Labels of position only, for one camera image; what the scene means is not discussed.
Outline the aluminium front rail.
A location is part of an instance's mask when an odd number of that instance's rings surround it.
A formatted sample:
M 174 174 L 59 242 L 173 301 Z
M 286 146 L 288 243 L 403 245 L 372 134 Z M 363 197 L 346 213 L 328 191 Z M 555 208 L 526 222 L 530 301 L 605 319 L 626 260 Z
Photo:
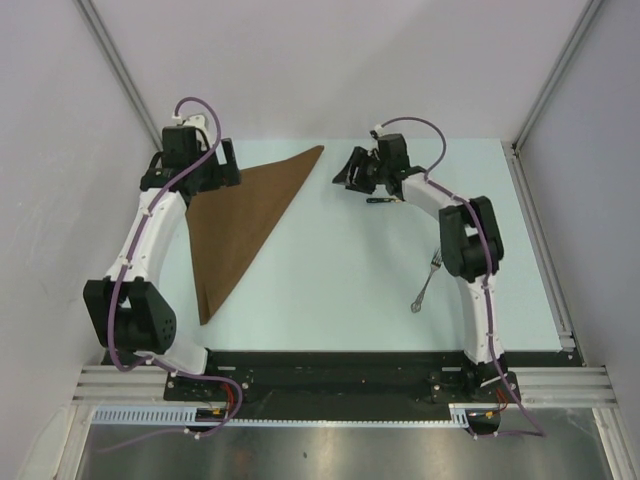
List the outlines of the aluminium front rail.
M 610 408 L 616 396 L 605 368 L 516 368 L 528 408 Z M 85 367 L 72 401 L 94 405 L 163 405 L 167 374 L 157 367 L 130 373 L 111 366 Z

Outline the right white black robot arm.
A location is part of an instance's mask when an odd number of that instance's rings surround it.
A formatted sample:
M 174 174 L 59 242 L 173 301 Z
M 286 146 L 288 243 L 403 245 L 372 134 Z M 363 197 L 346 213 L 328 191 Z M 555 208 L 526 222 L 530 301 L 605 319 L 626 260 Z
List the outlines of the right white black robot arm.
M 461 388 L 469 399 L 484 401 L 508 370 L 496 320 L 495 283 L 504 245 L 493 205 L 485 196 L 465 199 L 425 168 L 412 166 L 403 135 L 382 135 L 376 143 L 371 150 L 356 146 L 332 182 L 363 194 L 382 185 L 438 222 L 442 264 L 456 280 L 462 302 L 466 362 Z

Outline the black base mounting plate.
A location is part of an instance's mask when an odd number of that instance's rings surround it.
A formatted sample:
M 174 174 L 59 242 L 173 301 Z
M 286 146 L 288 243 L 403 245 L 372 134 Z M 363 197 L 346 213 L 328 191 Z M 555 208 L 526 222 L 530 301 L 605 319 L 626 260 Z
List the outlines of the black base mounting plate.
M 223 379 L 236 382 L 247 404 L 270 395 L 344 399 L 391 395 L 433 403 L 489 403 L 519 393 L 516 368 L 581 367 L 575 351 L 508 352 L 506 376 L 472 389 L 466 383 L 460 351 L 437 352 L 212 352 L 204 379 L 166 374 L 164 399 L 206 402 L 220 399 Z

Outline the right aluminium corner post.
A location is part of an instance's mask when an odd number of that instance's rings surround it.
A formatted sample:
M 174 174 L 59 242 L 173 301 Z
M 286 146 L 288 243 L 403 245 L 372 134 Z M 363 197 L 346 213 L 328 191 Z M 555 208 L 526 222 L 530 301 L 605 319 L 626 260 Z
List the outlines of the right aluminium corner post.
M 607 1 L 605 0 L 589 0 L 585 3 L 549 74 L 544 80 L 541 90 L 537 94 L 515 138 L 511 141 L 511 148 L 516 154 L 519 154 L 526 144 L 606 5 Z

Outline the left aluminium corner post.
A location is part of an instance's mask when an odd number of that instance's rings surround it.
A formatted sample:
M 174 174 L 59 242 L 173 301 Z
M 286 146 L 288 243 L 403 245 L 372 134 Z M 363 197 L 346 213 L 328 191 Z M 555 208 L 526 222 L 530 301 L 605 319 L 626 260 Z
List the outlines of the left aluminium corner post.
M 74 0 L 73 4 L 87 26 L 144 133 L 155 149 L 160 150 L 162 147 L 160 129 L 156 126 L 150 110 L 95 2 L 91 0 Z

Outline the aluminium rail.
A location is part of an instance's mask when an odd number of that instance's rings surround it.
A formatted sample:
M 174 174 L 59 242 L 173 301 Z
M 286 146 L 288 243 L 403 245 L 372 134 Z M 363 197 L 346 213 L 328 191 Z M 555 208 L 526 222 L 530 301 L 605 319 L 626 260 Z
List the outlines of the aluminium rail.
M 528 408 L 610 408 L 616 396 L 605 368 L 516 368 Z M 94 405 L 163 405 L 167 374 L 157 367 L 130 373 L 111 366 L 85 367 L 72 401 Z
M 502 148 L 532 243 L 542 283 L 556 325 L 560 345 L 563 351 L 573 351 L 576 349 L 577 344 L 571 316 L 567 309 L 564 293 L 558 281 L 557 272 L 551 258 L 528 181 L 525 177 L 521 159 L 516 149 L 509 142 L 503 142 Z

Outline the silver fork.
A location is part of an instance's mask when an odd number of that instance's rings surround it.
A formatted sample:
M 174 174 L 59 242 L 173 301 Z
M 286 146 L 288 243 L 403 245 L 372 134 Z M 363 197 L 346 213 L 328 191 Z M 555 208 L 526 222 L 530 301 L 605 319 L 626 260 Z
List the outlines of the silver fork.
M 430 270 L 429 273 L 427 275 L 427 278 L 421 288 L 421 290 L 419 291 L 419 293 L 417 294 L 416 298 L 414 299 L 414 301 L 411 303 L 410 305 L 410 310 L 413 314 L 417 314 L 421 311 L 422 309 L 422 304 L 424 301 L 424 297 L 426 294 L 426 290 L 434 276 L 434 274 L 442 267 L 443 264 L 443 258 L 442 258 L 442 252 L 441 252 L 441 248 L 438 247 L 431 258 L 430 261 Z

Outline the right side aluminium rail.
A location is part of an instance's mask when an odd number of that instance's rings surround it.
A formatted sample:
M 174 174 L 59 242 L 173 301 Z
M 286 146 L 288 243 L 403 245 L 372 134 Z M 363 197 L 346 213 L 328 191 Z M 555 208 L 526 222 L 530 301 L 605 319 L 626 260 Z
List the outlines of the right side aluminium rail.
M 567 309 L 564 293 L 558 281 L 557 272 L 551 258 L 528 181 L 525 177 L 521 159 L 516 149 L 509 142 L 503 142 L 502 148 L 532 243 L 542 283 L 556 325 L 560 345 L 563 351 L 573 351 L 576 349 L 577 344 L 571 316 Z

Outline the aluminium corner post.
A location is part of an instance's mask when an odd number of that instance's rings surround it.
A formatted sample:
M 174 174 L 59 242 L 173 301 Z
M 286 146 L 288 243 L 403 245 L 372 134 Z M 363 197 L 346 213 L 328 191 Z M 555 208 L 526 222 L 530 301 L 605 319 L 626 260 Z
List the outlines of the aluminium corner post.
M 519 154 L 526 144 L 606 5 L 607 1 L 605 0 L 589 0 L 585 3 L 549 74 L 544 80 L 541 90 L 537 94 L 515 138 L 511 141 L 511 148 L 516 154 Z
M 144 133 L 155 149 L 160 150 L 162 147 L 160 129 L 156 126 L 150 110 L 95 2 L 91 0 L 74 0 L 73 4 L 87 26 Z

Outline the gold spoon with dark handle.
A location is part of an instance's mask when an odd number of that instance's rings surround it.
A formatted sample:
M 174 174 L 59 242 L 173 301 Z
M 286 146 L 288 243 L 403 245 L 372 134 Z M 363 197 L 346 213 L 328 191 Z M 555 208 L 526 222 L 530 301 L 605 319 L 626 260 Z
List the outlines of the gold spoon with dark handle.
M 374 204 L 394 204 L 394 203 L 403 203 L 403 200 L 393 198 L 393 197 L 373 197 L 367 198 L 366 203 L 370 205 Z

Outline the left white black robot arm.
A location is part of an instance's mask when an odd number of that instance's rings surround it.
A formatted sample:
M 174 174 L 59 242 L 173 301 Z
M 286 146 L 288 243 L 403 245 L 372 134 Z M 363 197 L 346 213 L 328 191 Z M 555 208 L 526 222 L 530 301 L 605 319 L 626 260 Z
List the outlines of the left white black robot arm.
M 162 131 L 162 147 L 140 179 L 134 221 L 116 260 L 91 279 L 83 299 L 99 343 L 121 371 L 156 364 L 186 375 L 197 398 L 214 397 L 221 376 L 197 343 L 195 280 L 187 227 L 194 198 L 236 186 L 233 143 L 209 131 L 202 114 Z

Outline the brown cloth napkin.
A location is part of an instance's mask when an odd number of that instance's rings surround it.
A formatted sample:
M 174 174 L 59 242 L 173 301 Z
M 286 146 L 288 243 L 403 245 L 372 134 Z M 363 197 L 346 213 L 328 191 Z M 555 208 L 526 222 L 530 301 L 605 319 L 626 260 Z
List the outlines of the brown cloth napkin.
M 241 172 L 241 183 L 195 196 L 187 210 L 199 323 L 238 285 L 320 159 L 314 146 Z

